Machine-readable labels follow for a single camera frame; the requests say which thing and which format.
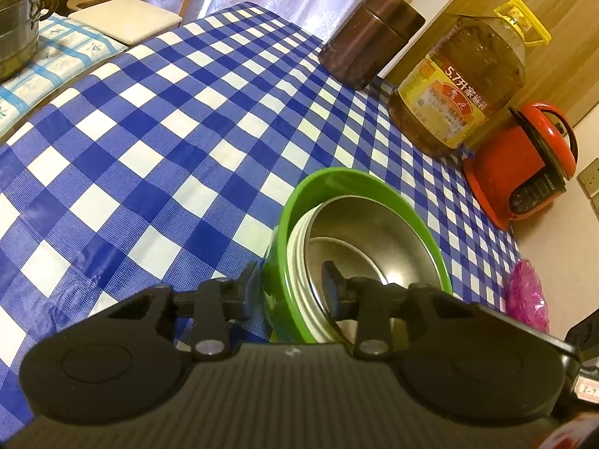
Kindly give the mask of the green plastic bowl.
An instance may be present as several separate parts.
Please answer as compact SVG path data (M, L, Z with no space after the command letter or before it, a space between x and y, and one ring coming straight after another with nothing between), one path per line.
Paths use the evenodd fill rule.
M288 198L262 269L266 316L280 342L353 342L353 322L333 320L326 304L328 260L347 278L453 291L438 243L407 200L365 172L324 168Z

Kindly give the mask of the white plastic bowl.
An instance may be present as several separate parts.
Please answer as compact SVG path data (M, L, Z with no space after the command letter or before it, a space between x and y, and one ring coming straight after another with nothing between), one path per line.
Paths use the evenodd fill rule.
M298 220L289 236L286 247L286 259L289 273L289 287L291 287L291 296L294 302L298 305L299 313L302 320L308 328L310 335L318 343L334 343L345 342L350 345L354 343L356 326L358 323L355 320L335 320L328 321L324 313L319 309L316 298L311 290L310 282L308 281L307 270L305 269L305 232L307 231L308 220L315 212L315 208L308 211ZM418 229L414 224L408 222L408 215L412 212L407 209L404 212L395 212L402 219L414 228L416 234L423 239L425 246L429 249L434 257L435 264L440 270L442 277L442 287L438 288L446 293L452 291L451 281L447 268L439 251L439 247L435 240L427 239L425 236L429 230L427 227Z

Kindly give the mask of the pink glass plate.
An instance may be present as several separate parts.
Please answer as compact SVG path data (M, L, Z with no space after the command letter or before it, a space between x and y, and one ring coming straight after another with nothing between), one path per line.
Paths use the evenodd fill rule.
M516 264L506 289L506 311L509 317L541 333L549 333L548 306L540 279L529 260L520 260Z

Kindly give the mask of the small stainless steel bowl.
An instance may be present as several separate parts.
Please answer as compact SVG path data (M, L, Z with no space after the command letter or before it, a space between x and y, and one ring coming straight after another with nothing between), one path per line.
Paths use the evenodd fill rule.
M305 232L305 269L311 290L328 321L322 266L332 262L344 277L364 277L407 288L442 287L442 277L425 242L389 207L358 196L341 196L315 208Z

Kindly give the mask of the blue white checkered tablecloth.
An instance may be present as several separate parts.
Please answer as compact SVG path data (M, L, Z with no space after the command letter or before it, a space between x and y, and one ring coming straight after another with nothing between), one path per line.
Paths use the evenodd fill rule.
M496 309L518 261L458 166L393 126L392 87L356 91L321 43L254 3L149 40L67 88L1 149L1 435L33 416L18 384L46 336L157 282L237 275L298 183L329 166L386 181L442 249L454 294Z

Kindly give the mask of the red electric pressure cooker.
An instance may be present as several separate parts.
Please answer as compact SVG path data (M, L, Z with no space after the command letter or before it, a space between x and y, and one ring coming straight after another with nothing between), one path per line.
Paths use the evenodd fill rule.
M565 193L578 164L576 135L557 107L527 103L510 112L509 127L463 161L475 199L502 230Z

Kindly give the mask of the brown cylindrical canister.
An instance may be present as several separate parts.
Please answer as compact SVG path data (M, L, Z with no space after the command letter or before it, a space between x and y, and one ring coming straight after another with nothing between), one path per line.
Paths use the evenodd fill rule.
M319 62L333 78L361 90L424 24L405 0L362 0L322 47Z

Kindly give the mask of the large cooking oil bottle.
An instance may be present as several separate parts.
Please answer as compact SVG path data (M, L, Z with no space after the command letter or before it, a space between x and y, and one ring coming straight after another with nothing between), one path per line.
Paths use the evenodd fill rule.
M526 82L526 48L551 34L523 0L460 15L393 91L394 125L432 158L454 153Z

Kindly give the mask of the light blue patterned cloth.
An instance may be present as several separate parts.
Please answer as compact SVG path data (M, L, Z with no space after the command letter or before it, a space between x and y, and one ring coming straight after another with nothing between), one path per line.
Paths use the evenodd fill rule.
M68 17L41 22L37 53L1 84L1 132L7 133L71 79L125 50L125 45Z

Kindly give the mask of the white wooden chair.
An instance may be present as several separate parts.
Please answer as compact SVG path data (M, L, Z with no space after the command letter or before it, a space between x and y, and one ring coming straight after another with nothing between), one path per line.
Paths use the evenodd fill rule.
M184 0L181 10L174 13L142 0L111 0L77 10L70 13L69 17L133 47L178 27L189 1Z

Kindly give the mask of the stainless steel pot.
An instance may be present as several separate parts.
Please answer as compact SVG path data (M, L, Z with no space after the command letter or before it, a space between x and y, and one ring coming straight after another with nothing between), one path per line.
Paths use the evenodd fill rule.
M59 0L1 0L1 81L17 74L33 58L39 24L58 4Z

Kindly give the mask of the double wall socket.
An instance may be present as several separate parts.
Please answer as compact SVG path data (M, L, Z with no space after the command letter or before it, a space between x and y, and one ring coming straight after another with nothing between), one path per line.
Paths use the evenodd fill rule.
M577 176L593 212L599 218L599 158L592 160Z

